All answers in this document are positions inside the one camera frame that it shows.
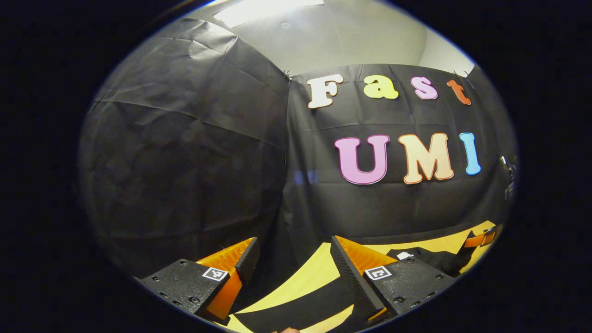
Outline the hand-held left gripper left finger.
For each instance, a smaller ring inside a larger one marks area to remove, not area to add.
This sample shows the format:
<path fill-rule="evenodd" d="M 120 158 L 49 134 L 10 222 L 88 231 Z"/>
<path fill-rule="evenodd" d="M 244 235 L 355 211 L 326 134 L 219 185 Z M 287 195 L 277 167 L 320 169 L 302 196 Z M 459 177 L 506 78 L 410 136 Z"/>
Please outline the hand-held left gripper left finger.
<path fill-rule="evenodd" d="M 239 292 L 253 276 L 259 255 L 258 238 L 251 237 L 198 261 L 179 259 L 139 282 L 193 315 L 227 324 Z"/>

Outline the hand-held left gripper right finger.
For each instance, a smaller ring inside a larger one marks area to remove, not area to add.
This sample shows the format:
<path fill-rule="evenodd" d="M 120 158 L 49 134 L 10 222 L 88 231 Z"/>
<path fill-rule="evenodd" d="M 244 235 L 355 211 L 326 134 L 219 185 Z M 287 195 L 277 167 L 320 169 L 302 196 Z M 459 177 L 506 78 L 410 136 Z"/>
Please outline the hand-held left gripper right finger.
<path fill-rule="evenodd" d="M 456 282 L 416 256 L 393 258 L 336 235 L 330 253 L 354 309 L 368 324 L 404 315 Z"/>

